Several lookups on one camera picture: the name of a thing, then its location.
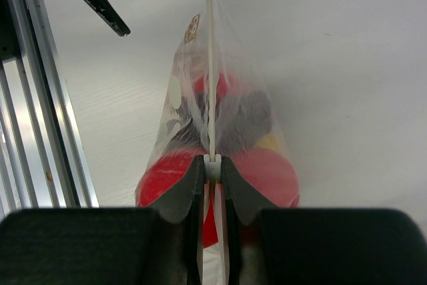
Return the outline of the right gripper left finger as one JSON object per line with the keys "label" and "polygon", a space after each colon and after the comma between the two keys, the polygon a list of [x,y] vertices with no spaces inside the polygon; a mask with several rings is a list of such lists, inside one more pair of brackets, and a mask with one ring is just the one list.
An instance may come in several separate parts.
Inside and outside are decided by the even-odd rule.
{"label": "right gripper left finger", "polygon": [[204,162],[145,208],[45,208],[1,223],[2,284],[201,284]]}

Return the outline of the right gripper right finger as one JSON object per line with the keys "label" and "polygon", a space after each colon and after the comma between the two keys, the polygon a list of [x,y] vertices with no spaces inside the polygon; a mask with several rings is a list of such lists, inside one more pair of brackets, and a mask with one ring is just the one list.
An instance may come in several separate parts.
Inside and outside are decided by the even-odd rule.
{"label": "right gripper right finger", "polygon": [[279,208],[223,158],[228,284],[425,284],[426,241],[387,208]]}

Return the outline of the small red tomato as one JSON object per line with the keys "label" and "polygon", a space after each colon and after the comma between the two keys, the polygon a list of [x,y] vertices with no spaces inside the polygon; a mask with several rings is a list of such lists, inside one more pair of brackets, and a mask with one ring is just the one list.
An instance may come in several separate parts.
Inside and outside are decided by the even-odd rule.
{"label": "small red tomato", "polygon": [[283,155],[266,148],[252,148],[231,157],[238,172],[269,201],[281,208],[300,202],[296,171]]}

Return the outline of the yellow pear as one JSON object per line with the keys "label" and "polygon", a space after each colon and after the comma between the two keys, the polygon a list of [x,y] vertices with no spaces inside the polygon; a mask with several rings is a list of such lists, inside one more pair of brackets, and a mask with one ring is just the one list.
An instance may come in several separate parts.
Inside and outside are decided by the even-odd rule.
{"label": "yellow pear", "polygon": [[280,145],[276,139],[276,136],[272,133],[269,133],[269,134],[263,136],[261,139],[259,139],[256,142],[255,146],[257,148],[269,149],[269,150],[273,150],[275,152],[280,151]]}

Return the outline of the dark grape bunch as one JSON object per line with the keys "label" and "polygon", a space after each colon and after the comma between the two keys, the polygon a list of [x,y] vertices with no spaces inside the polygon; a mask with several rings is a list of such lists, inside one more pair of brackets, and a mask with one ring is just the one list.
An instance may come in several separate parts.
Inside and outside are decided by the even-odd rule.
{"label": "dark grape bunch", "polygon": [[[227,94],[217,99],[216,152],[231,156],[248,150],[272,129],[270,99],[264,91],[252,91],[246,96]],[[184,99],[177,111],[188,122],[172,138],[170,147],[188,145],[205,149],[201,140],[201,127],[197,126]]]}

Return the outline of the clear dotted zip bag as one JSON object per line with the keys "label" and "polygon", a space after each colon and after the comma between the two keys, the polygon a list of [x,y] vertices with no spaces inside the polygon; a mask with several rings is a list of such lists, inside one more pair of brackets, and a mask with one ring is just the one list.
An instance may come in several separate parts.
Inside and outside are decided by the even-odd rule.
{"label": "clear dotted zip bag", "polygon": [[177,48],[135,190],[150,217],[144,284],[282,284],[300,201],[271,99],[214,0]]}

